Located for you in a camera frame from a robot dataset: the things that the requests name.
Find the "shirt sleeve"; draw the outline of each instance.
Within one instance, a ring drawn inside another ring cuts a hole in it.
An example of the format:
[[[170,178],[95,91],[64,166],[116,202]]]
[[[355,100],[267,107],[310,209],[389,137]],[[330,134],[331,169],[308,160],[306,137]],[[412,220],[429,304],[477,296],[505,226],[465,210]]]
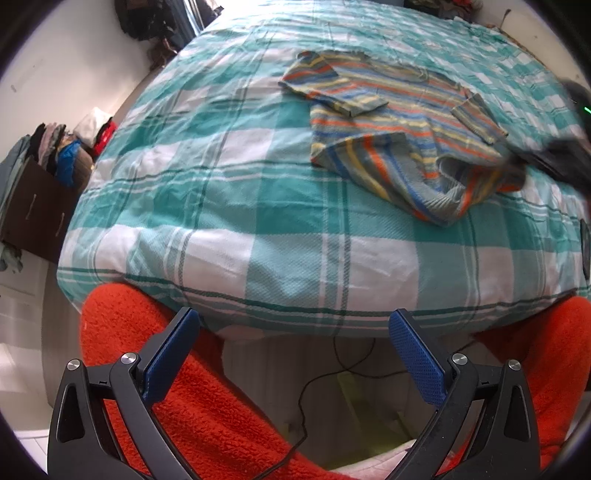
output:
[[[321,54],[313,51],[300,53],[279,84],[345,116],[370,112],[388,103],[353,80],[339,75]]]
[[[452,115],[489,145],[508,135],[506,130],[496,124],[492,113],[478,93],[452,108]]]

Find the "orange towel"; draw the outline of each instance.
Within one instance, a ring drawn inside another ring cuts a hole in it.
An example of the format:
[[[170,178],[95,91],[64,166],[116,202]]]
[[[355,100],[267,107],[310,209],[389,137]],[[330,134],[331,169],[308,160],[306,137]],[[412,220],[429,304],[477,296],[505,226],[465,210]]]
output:
[[[98,287],[82,310],[80,341],[86,365],[110,363],[124,352],[140,350],[172,317],[171,310],[132,287]],[[574,297],[476,338],[500,361],[521,361],[538,421],[544,468],[566,436],[589,377],[591,303]],[[203,330],[167,398],[154,406],[154,412],[204,480],[250,480],[281,460],[290,447],[264,413],[223,375],[222,348],[222,340]],[[128,461],[147,472],[115,405],[107,406]],[[348,477],[326,472],[296,454],[270,478]]]
[[[139,351],[174,313],[132,287],[98,287],[82,309],[80,343],[86,365],[116,361]],[[222,372],[223,342],[202,330],[166,399],[154,413],[179,451],[203,480],[251,480],[279,462],[290,445],[264,414]],[[107,409],[131,466],[148,473],[114,402]],[[296,453],[269,480],[350,480]]]

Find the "striped shirt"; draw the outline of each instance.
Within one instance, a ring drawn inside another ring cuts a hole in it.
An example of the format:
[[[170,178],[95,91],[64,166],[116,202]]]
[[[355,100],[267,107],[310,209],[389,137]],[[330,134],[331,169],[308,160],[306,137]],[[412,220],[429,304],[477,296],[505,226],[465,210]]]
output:
[[[301,52],[280,84],[310,99],[311,161],[423,220],[449,225],[524,172],[494,147],[507,133],[478,94],[361,52]]]

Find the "plaid bedsheet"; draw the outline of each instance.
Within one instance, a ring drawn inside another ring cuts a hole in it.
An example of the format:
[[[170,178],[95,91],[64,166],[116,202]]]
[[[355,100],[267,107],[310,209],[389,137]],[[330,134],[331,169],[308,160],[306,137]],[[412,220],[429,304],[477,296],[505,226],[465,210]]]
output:
[[[225,11],[149,85],[82,195],[58,280],[82,302],[124,281],[210,327],[387,334],[404,307],[434,333],[587,296],[584,199],[529,171],[449,228],[310,165],[308,102],[278,81],[302,50],[356,50],[480,93],[509,140],[580,135],[556,78],[503,36],[358,0]]]

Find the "wire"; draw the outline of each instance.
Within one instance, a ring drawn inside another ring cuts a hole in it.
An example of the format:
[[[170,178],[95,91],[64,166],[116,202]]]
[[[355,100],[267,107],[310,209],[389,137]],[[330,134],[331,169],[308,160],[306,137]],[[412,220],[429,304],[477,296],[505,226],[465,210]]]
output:
[[[374,346],[375,346],[375,338],[374,338],[374,342],[372,344],[372,350],[374,349]],[[355,371],[352,370],[357,365],[352,365],[351,367],[346,367],[344,365],[344,363],[340,359],[339,351],[336,348],[336,337],[333,337],[333,350],[335,351],[336,360],[339,363],[340,367],[343,369],[343,371],[349,372],[350,374],[353,374],[353,375],[357,375],[358,377],[372,378],[374,380],[379,380],[381,378],[393,377],[394,375],[405,374],[407,372],[407,370],[398,370],[398,371],[391,372],[391,373],[385,374],[385,375],[366,375],[366,374],[361,374],[359,372],[355,372]]]
[[[459,348],[458,350],[456,350],[456,352],[460,352],[460,351],[474,345],[475,343],[476,343],[476,340],[472,340],[472,341],[468,342],[466,345],[464,345],[461,348]],[[289,463],[289,461],[291,460],[291,457],[293,457],[294,454],[296,453],[297,449],[300,448],[301,445],[308,439],[308,429],[306,428],[306,414],[304,413],[304,407],[302,406],[302,401],[304,399],[304,394],[306,393],[306,389],[308,389],[308,387],[310,385],[312,385],[312,383],[314,383],[317,380],[320,380],[321,378],[331,377],[332,375],[338,375],[343,372],[349,372],[349,373],[351,373],[353,375],[357,375],[359,377],[372,378],[374,380],[379,380],[382,378],[388,378],[388,377],[393,377],[395,375],[407,373],[407,370],[398,370],[398,371],[391,372],[391,373],[385,374],[385,375],[366,375],[366,374],[361,374],[359,372],[354,371],[353,369],[355,367],[358,367],[360,364],[362,364],[363,362],[365,362],[369,358],[369,356],[374,351],[374,347],[375,347],[375,338],[372,340],[371,347],[369,347],[369,351],[365,354],[365,356],[361,360],[358,360],[357,362],[355,362],[350,367],[347,367],[340,359],[339,351],[337,350],[337,347],[336,347],[336,337],[333,337],[333,350],[335,351],[335,357],[341,367],[341,370],[338,370],[336,372],[329,372],[326,374],[318,375],[318,377],[314,377],[312,380],[309,380],[304,385],[304,387],[301,389],[300,396],[297,401],[297,406],[298,406],[298,409],[301,414],[301,429],[304,434],[302,435],[301,439],[298,440],[297,443],[295,443],[290,448],[290,450],[285,454],[285,456],[279,462],[277,462],[275,465],[269,467],[264,472],[259,473],[252,480],[262,480],[262,479],[268,477],[269,475],[271,475],[276,470],[279,470],[279,468],[287,465],[287,463]]]
[[[359,366],[361,363],[365,362],[369,358],[369,356],[372,354],[372,352],[374,351],[374,347],[375,347],[375,338],[371,344],[371,347],[369,348],[369,352],[367,352],[367,354],[361,360],[359,360],[355,364],[351,365],[349,367],[349,369],[355,368],[355,367]],[[278,463],[276,463],[272,467],[269,467],[267,470],[265,470],[263,473],[260,473],[252,480],[262,480],[263,478],[271,475],[275,470],[278,470],[282,466],[286,465],[291,460],[291,457],[295,454],[296,450],[307,440],[308,429],[306,428],[306,414],[304,413],[304,407],[301,404],[302,400],[304,399],[304,394],[306,393],[306,389],[310,385],[312,385],[312,383],[314,383],[317,380],[320,380],[321,378],[330,377],[332,375],[338,375],[343,372],[346,372],[347,370],[348,369],[345,368],[345,369],[338,370],[336,372],[330,372],[327,374],[318,375],[318,377],[314,377],[312,380],[309,380],[304,385],[304,387],[301,389],[300,397],[298,398],[298,401],[297,401],[297,406],[298,406],[298,408],[300,410],[300,414],[301,414],[301,429],[304,432],[304,434],[302,435],[302,438],[300,440],[298,440],[298,442],[296,444],[294,444],[293,447],[290,448],[290,451],[287,452],[287,454],[283,457],[283,459],[281,461],[279,461]]]

